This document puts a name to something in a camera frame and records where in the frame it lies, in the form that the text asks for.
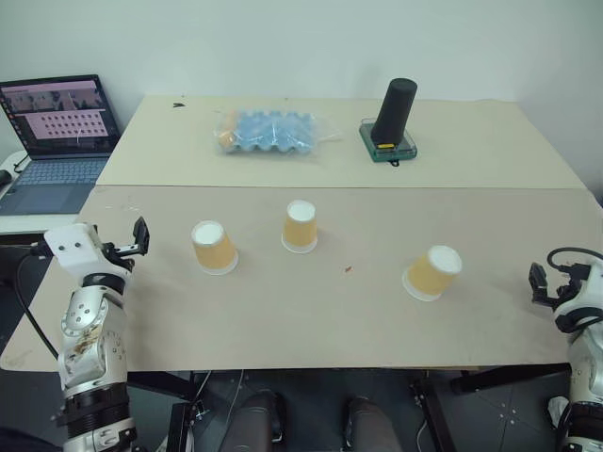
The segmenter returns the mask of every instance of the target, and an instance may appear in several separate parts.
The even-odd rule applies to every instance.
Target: gray floor
[[[0,281],[10,277],[20,253],[0,249]],[[44,271],[45,263],[27,264],[23,275],[27,297],[35,292]],[[0,348],[4,348],[22,314],[9,286],[0,285],[0,310]],[[423,422],[423,412],[416,405],[409,382],[420,375],[420,371],[384,369],[246,371],[236,406],[261,389],[279,392],[287,403],[286,449],[337,451],[342,445],[344,402],[352,396],[367,396],[390,416],[403,450],[416,451],[416,432]],[[458,372],[435,375],[442,381],[438,392],[457,450],[553,450],[554,435],[546,419],[545,404],[551,396],[567,393],[566,375],[470,395],[453,395],[444,382],[458,375]],[[239,377],[240,371],[216,372],[211,376],[204,391],[208,413],[195,426],[197,450],[217,450]],[[137,388],[131,388],[129,394],[139,442],[155,450],[167,434],[171,404],[178,400]],[[64,430],[50,421],[61,403],[57,374],[0,371],[1,427],[18,428],[62,444]],[[420,437],[420,444],[423,452],[434,450],[427,429]]]

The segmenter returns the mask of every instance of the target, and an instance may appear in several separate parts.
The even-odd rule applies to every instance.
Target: table leg
[[[171,406],[167,452],[185,452],[187,450],[187,437],[192,418],[192,408],[190,403],[175,403]]]
[[[168,372],[129,372],[128,384],[188,401],[192,401],[196,389],[194,380],[181,379]]]
[[[569,372],[568,363],[504,365],[496,369],[486,370],[479,374],[466,375],[450,381],[450,388],[456,394],[471,393],[479,389],[493,388],[503,384],[517,383],[527,379],[535,379],[545,375]]]
[[[411,385],[425,414],[427,426],[437,452],[456,452],[440,399],[430,379],[420,379]]]

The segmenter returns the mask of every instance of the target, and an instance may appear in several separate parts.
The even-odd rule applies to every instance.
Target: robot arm
[[[84,223],[44,235],[58,263],[80,285],[61,320],[58,373],[65,405],[57,423],[67,427],[66,452],[129,451],[137,436],[126,392],[123,293],[134,267],[124,257],[144,255],[149,247],[143,218],[133,234],[135,243],[121,248],[102,243],[96,228]]]
[[[553,256],[563,251],[594,256],[589,265],[558,266]],[[548,263],[569,275],[569,283],[547,293],[546,273],[532,264],[532,301],[552,308],[555,324],[569,333],[568,358],[572,367],[570,404],[560,422],[561,451],[603,450],[603,255],[577,248],[561,248],[548,255]]]

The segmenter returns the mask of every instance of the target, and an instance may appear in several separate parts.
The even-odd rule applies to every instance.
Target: orange paper cup
[[[210,275],[225,275],[238,263],[238,253],[217,221],[202,221],[190,233],[201,269]]]
[[[409,294],[421,301],[439,299],[463,269],[456,250],[444,245],[431,247],[402,275],[402,284]]]
[[[317,208],[311,202],[295,200],[287,206],[281,239],[291,252],[306,253],[316,247]]]

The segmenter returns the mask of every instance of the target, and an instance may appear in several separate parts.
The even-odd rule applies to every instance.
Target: laptop screen
[[[120,137],[96,75],[0,83],[0,105],[34,158],[108,155]]]

